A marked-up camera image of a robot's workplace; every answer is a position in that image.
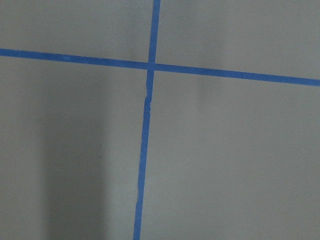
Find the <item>vertical blue line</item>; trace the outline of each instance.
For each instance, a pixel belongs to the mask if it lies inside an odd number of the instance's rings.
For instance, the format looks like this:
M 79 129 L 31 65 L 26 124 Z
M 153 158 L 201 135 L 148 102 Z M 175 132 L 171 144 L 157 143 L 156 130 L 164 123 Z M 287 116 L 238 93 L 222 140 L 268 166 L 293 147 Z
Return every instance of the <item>vertical blue line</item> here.
M 137 201 L 135 206 L 133 240 L 140 240 L 140 233 L 141 233 L 142 209 L 143 209 L 143 202 L 144 202 L 147 152 L 148 152 L 148 140 L 149 140 L 150 111 L 151 111 L 152 91 L 153 91 L 153 85 L 154 85 L 154 74 L 155 74 L 154 68 L 155 68 L 155 62 L 156 62 L 159 14 L 160 14 L 160 0 L 153 0 L 148 70 L 146 74 L 146 97 L 144 100 L 140 163 L 139 163 L 139 174 L 138 174 L 138 195 L 137 195 Z

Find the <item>gray floor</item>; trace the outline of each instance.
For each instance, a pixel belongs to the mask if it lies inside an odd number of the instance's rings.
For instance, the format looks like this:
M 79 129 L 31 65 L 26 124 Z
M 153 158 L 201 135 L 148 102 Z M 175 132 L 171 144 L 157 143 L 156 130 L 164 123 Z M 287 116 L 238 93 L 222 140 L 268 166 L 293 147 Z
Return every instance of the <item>gray floor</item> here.
M 151 0 L 2 0 L 0 48 L 147 62 Z M 156 63 L 320 79 L 320 2 L 162 0 Z M 0 57 L 0 238 L 133 237 L 147 71 Z M 142 240 L 320 237 L 320 88 L 155 72 Z

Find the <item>blue line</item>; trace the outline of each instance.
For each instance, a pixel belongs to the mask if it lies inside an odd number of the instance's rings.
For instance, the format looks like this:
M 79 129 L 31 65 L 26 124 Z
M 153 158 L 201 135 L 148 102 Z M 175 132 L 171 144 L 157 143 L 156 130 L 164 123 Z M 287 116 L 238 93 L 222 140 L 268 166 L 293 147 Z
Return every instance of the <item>blue line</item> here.
M 77 64 L 102 65 L 130 69 L 148 69 L 148 63 L 138 61 L 116 60 L 109 58 L 76 56 L 57 53 L 46 53 L 37 51 L 23 51 L 0 48 L 0 56 L 16 57 L 25 59 L 49 60 Z
M 142 210 L 143 210 L 143 203 L 144 203 L 149 127 L 150 127 L 150 111 L 151 111 L 151 102 L 152 102 L 152 93 L 153 93 L 154 75 L 155 75 L 154 66 L 156 62 L 159 14 L 160 14 L 160 0 L 153 0 L 148 71 L 146 74 L 146 97 L 144 100 L 141 152 L 140 152 L 140 163 L 139 163 L 139 174 L 138 174 L 138 194 L 137 194 L 137 201 L 135 206 L 133 240 L 140 240 L 140 234 L 141 234 Z
M 276 83 L 287 83 L 287 84 L 300 84 L 309 86 L 320 86 L 320 80 L 292 77 L 292 76 L 279 76 L 261 73 L 251 73 L 251 72 L 241 72 L 241 71 L 229 71 L 229 70 L 219 70 L 201 67 L 191 67 L 191 66 L 176 66 L 176 65 L 166 65 L 158 64 L 154 65 L 155 71 L 172 72 L 172 73 L 184 73 L 184 74 L 197 74 L 197 75 L 207 75 L 234 79 L 249 79 Z

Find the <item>gray surface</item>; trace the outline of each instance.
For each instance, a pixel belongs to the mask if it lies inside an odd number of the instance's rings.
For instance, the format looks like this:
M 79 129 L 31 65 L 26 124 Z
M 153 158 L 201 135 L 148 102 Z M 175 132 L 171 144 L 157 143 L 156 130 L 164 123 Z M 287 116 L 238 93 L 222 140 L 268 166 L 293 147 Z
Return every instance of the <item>gray surface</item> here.
M 319 0 L 162 0 L 156 62 L 320 78 Z
M 320 88 L 157 72 L 142 240 L 320 236 Z
M 152 1 L 2 0 L 0 48 L 148 61 Z
M 0 66 L 0 239 L 131 239 L 146 72 Z

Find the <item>blue tape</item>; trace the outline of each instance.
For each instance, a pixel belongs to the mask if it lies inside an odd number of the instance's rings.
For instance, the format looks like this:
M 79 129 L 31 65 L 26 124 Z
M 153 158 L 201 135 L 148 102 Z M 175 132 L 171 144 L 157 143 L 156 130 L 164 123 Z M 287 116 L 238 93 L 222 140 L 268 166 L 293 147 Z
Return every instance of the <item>blue tape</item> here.
M 0 56 L 17 57 L 25 59 L 48 60 L 58 62 L 68 62 L 77 64 L 102 65 L 130 69 L 148 69 L 148 63 L 138 61 L 116 60 L 109 58 L 75 56 L 57 53 L 46 53 L 37 51 L 22 51 L 0 48 Z
M 133 240 L 140 240 L 140 234 L 141 234 L 142 210 L 143 210 L 143 203 L 144 203 L 147 152 L 148 152 L 149 127 L 150 127 L 150 111 L 151 111 L 151 102 L 152 102 L 152 93 L 153 93 L 154 75 L 155 75 L 154 67 L 156 62 L 160 2 L 161 2 L 160 0 L 153 0 L 149 57 L 148 57 L 148 71 L 146 74 L 146 97 L 144 100 L 142 136 L 141 136 L 141 151 L 140 151 L 140 163 L 139 163 L 139 175 L 138 175 L 138 195 L 137 195 L 137 201 L 135 205 Z
M 320 86 L 320 80 L 292 77 L 292 76 L 279 76 L 261 73 L 251 73 L 251 72 L 241 72 L 241 71 L 229 71 L 229 70 L 219 70 L 201 67 L 191 67 L 191 66 L 176 66 L 167 64 L 155 64 L 155 71 L 172 72 L 172 73 L 184 73 L 184 74 L 197 74 L 197 75 L 207 75 L 215 77 L 225 77 L 234 79 L 248 79 L 248 80 L 258 80 L 276 83 L 287 83 L 287 84 L 299 84 L 299 85 L 309 85 L 309 86 Z

